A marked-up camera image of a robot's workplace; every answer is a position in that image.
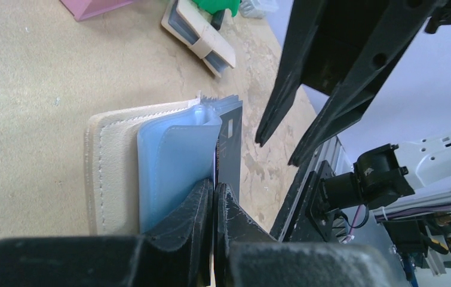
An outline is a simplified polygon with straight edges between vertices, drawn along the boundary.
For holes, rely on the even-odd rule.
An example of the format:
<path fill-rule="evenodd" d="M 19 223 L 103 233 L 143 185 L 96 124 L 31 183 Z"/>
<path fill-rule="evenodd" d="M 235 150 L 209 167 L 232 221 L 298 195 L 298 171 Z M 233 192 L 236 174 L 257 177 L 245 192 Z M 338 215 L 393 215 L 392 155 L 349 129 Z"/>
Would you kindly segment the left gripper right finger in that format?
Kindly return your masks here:
<path fill-rule="evenodd" d="M 279 242 L 245 212 L 230 185 L 214 191 L 216 286 L 395 286 L 370 246 Z"/>

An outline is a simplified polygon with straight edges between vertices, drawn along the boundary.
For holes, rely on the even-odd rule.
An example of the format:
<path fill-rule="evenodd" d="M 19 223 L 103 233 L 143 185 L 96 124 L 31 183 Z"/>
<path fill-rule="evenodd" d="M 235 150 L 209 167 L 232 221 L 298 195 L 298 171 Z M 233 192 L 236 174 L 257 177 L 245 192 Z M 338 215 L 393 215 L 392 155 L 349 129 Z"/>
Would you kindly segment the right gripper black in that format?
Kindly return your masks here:
<path fill-rule="evenodd" d="M 327 101 L 289 159 L 361 120 L 420 28 L 451 25 L 451 1 L 294 1 L 277 76 L 255 142 L 264 146 L 294 104 L 301 84 Z"/>

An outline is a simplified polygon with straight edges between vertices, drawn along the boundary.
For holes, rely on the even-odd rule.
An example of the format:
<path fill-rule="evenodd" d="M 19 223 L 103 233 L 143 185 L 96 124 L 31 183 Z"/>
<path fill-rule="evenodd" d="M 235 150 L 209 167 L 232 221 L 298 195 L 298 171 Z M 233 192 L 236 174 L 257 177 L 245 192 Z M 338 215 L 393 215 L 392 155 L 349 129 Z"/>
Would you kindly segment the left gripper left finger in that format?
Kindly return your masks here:
<path fill-rule="evenodd" d="M 0 286 L 207 286 L 212 193 L 198 182 L 141 235 L 2 239 Z"/>

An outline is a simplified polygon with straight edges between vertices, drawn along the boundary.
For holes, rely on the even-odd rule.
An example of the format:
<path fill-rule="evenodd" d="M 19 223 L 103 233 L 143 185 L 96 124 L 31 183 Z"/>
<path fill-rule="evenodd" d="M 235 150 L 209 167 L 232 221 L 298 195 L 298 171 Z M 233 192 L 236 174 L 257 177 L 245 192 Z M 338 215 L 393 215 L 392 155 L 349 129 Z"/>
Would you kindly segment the dark grey VIP card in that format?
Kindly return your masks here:
<path fill-rule="evenodd" d="M 220 118 L 222 125 L 214 153 L 213 180 L 215 184 L 230 184 L 234 197 L 239 200 L 243 108 L 224 112 Z"/>

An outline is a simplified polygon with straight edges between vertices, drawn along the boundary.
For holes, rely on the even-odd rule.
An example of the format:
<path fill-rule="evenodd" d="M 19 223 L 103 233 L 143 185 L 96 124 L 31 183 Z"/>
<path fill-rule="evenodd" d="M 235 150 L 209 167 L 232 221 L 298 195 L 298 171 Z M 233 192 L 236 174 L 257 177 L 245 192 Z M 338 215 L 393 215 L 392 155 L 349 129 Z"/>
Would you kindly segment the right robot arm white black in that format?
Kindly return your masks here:
<path fill-rule="evenodd" d="M 294 1 L 274 88 L 256 132 L 267 143 L 301 85 L 328 99 L 289 159 L 299 167 L 359 122 L 420 29 L 451 25 L 451 1 Z M 326 179 L 328 208 L 387 206 L 451 176 L 451 136 L 386 144 Z"/>

